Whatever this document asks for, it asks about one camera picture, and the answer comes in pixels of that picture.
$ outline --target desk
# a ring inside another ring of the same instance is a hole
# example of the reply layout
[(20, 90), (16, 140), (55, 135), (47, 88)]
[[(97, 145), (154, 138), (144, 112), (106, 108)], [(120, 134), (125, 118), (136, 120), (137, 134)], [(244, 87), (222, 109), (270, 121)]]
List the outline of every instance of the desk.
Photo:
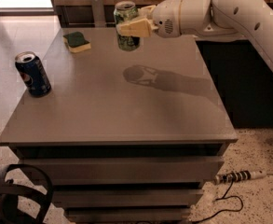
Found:
[[(92, 49), (72, 54), (62, 35)], [(26, 91), (0, 136), (48, 173), (75, 222), (181, 220), (237, 135), (191, 36), (117, 47), (111, 28), (63, 29), (43, 65), (52, 92)]]

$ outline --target black cable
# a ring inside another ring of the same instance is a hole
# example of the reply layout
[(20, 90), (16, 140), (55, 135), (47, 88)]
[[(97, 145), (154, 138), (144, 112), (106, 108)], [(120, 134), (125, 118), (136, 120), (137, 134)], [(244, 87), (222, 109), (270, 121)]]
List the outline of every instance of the black cable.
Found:
[(239, 196), (235, 196), (235, 195), (226, 197), (226, 195), (227, 195), (227, 193), (230, 191), (232, 185), (233, 185), (233, 180), (231, 181), (231, 184), (230, 184), (228, 190), (225, 192), (225, 194), (222, 196), (222, 198), (217, 198), (217, 199), (215, 199), (215, 202), (221, 201), (221, 200), (227, 200), (227, 199), (230, 199), (230, 198), (237, 198), (237, 199), (239, 199), (239, 201), (240, 201), (240, 205), (241, 205), (240, 209), (236, 209), (236, 210), (235, 210), (235, 209), (234, 209), (234, 210), (233, 210), (233, 209), (223, 209), (223, 210), (220, 210), (220, 211), (216, 212), (214, 215), (212, 215), (212, 216), (210, 216), (210, 217), (206, 217), (206, 218), (204, 218), (204, 219), (202, 219), (202, 220), (195, 220), (195, 221), (192, 221), (192, 223), (193, 223), (193, 224), (197, 224), (197, 223), (199, 223), (199, 222), (202, 222), (202, 221), (206, 221), (206, 220), (212, 219), (213, 217), (217, 216), (219, 213), (222, 213), (222, 212), (240, 212), (241, 209), (244, 207), (244, 203), (243, 203), (242, 199), (241, 199)]

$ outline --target can lid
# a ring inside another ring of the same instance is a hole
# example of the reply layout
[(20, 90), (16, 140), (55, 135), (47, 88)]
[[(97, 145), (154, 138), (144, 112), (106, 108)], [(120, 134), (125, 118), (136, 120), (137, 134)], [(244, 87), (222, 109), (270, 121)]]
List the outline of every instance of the can lid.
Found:
[(32, 61), (35, 57), (35, 54), (31, 51), (25, 51), (23, 53), (18, 54), (15, 57), (15, 62), (16, 63), (28, 63)]
[(116, 10), (125, 11), (135, 7), (135, 3), (132, 1), (122, 1), (116, 4)]

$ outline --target soda can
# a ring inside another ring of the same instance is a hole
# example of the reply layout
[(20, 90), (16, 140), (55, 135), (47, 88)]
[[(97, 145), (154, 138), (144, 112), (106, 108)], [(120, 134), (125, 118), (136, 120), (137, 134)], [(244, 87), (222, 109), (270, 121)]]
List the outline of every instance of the soda can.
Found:
[[(114, 11), (114, 17), (116, 24), (120, 24), (124, 21), (130, 21), (138, 16), (138, 9), (135, 3), (131, 1), (123, 1), (116, 4)], [(140, 46), (140, 37), (123, 36), (117, 31), (117, 43), (118, 46), (126, 51), (133, 51)]]
[(15, 66), (32, 96), (40, 97), (50, 92), (51, 85), (43, 64), (33, 52), (25, 51), (17, 55)]

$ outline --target sponge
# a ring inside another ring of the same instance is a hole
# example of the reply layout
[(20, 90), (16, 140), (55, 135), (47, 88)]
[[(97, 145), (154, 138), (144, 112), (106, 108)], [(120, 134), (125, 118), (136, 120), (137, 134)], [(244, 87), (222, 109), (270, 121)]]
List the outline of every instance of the sponge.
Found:
[(86, 49), (91, 49), (90, 43), (80, 32), (64, 35), (63, 42), (68, 45), (68, 48), (72, 53), (78, 53)]

